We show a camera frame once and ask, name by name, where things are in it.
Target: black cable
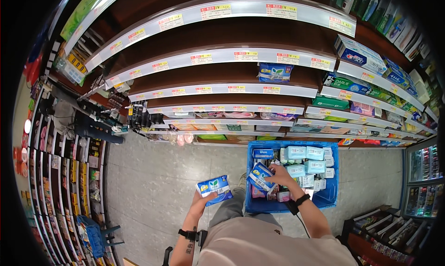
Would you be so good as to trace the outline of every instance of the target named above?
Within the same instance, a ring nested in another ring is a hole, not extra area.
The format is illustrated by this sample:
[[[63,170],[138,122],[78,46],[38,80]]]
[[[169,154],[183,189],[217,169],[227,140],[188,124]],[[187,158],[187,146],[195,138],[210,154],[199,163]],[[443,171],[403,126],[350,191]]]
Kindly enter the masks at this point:
[[[298,214],[296,214],[296,216],[300,220],[301,224],[303,225],[304,231],[306,231],[306,235],[308,236],[308,238],[310,238],[311,236],[309,236],[308,230],[306,229],[306,226],[303,224],[303,221],[300,219],[300,217],[298,217]]]

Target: blue plastic crate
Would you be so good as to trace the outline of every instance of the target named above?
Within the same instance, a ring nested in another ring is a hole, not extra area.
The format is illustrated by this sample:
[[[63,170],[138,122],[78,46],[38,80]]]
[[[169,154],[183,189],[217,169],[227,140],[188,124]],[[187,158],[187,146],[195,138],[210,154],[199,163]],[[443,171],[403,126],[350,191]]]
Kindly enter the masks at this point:
[[[334,178],[326,178],[326,189],[314,193],[312,202],[320,209],[335,207],[337,205],[338,191],[338,175],[339,175],[339,158],[338,145],[334,142],[325,141],[251,141],[248,146],[248,165],[247,173],[249,174],[253,167],[253,149],[277,149],[286,148],[287,146],[314,146],[314,147],[331,147],[332,156],[334,157],[335,169]],[[267,201],[264,197],[252,198],[250,184],[246,188],[246,212],[247,213],[289,213],[286,205],[278,201]]]

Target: shoe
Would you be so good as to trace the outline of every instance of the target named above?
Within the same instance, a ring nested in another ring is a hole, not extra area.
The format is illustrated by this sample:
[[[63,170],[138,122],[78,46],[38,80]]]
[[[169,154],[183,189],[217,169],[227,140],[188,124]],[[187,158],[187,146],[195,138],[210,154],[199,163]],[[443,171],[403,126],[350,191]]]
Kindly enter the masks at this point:
[[[242,188],[244,190],[246,189],[246,184],[247,184],[246,178],[247,178],[247,172],[243,173],[239,178],[238,188]]]

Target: glass door fridge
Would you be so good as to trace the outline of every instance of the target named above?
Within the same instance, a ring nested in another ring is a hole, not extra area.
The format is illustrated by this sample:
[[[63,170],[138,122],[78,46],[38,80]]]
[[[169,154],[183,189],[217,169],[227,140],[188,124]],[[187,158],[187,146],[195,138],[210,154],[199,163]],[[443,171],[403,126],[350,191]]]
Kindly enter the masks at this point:
[[[434,218],[444,189],[439,170],[437,138],[415,144],[405,150],[403,214],[416,218]]]

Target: store aisle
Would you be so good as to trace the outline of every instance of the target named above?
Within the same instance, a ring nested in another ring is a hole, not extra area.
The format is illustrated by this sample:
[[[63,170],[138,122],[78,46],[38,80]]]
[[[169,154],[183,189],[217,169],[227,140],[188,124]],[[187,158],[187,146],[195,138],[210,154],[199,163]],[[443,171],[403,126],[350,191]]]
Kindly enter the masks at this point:
[[[164,250],[174,246],[190,207],[197,181],[228,174],[237,184],[246,170],[247,149],[150,142],[131,133],[125,144],[109,147],[105,172],[105,205],[112,226],[120,225],[116,258],[140,266],[161,265]],[[381,204],[399,206],[401,150],[340,151],[337,207],[323,209],[333,234],[343,221]],[[207,207],[198,229],[206,229],[218,205]],[[306,237],[290,213],[274,214],[288,236]]]

